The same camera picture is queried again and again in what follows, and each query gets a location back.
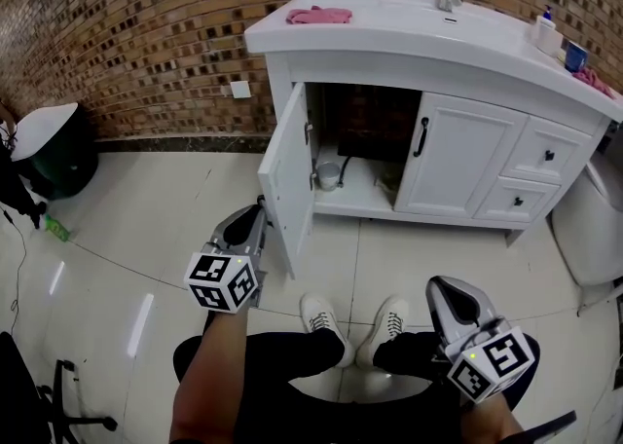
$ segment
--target brick wall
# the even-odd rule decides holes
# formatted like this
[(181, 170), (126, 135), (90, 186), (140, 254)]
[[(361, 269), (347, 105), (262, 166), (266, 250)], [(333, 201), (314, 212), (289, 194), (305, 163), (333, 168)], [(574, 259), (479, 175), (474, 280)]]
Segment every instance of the brick wall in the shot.
[[(622, 0), (470, 0), (559, 29), (623, 86)], [(77, 100), (102, 138), (269, 134), (265, 61), (242, 33), (287, 0), (0, 0), (0, 98), (17, 115)], [(253, 97), (223, 97), (248, 80)]]

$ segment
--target small container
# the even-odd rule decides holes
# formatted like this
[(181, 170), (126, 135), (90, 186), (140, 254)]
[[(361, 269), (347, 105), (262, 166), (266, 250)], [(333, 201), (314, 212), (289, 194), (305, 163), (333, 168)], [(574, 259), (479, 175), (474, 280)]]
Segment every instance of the small container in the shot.
[(588, 60), (588, 52), (581, 46), (568, 42), (567, 56), (565, 56), (565, 69), (572, 74), (579, 72)]
[(551, 55), (552, 41), (556, 34), (556, 23), (552, 21), (551, 8), (542, 17), (536, 18), (536, 46), (544, 53)]
[(325, 162), (316, 168), (320, 188), (324, 191), (333, 191), (340, 181), (340, 166), (334, 162)]

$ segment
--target cabinet handle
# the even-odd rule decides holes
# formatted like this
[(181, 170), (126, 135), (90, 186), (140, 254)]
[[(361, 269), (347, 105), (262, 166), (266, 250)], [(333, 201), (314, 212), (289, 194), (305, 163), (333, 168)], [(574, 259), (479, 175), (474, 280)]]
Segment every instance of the cabinet handle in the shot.
[(424, 117), (421, 119), (421, 138), (420, 138), (420, 146), (418, 146), (418, 151), (413, 152), (414, 157), (419, 157), (421, 155), (421, 150), (424, 148), (424, 143), (426, 142), (426, 133), (428, 132), (428, 118)]

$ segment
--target open cabinet door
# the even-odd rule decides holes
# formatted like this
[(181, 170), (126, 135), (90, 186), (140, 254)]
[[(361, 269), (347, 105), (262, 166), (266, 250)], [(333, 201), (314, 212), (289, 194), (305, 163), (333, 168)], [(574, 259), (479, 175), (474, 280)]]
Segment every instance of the open cabinet door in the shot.
[(301, 253), (312, 232), (312, 149), (305, 85), (288, 99), (258, 170), (279, 248), (291, 278), (300, 275)]

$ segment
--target trash can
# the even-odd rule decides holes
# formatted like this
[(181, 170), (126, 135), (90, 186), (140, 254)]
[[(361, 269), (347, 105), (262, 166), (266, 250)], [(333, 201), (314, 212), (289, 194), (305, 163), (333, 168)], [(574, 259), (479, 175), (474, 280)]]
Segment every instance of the trash can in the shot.
[(577, 284), (622, 277), (623, 173), (595, 153), (554, 208), (552, 225)]
[(78, 103), (39, 108), (21, 119), (12, 160), (42, 197), (79, 193), (97, 169), (97, 153)]

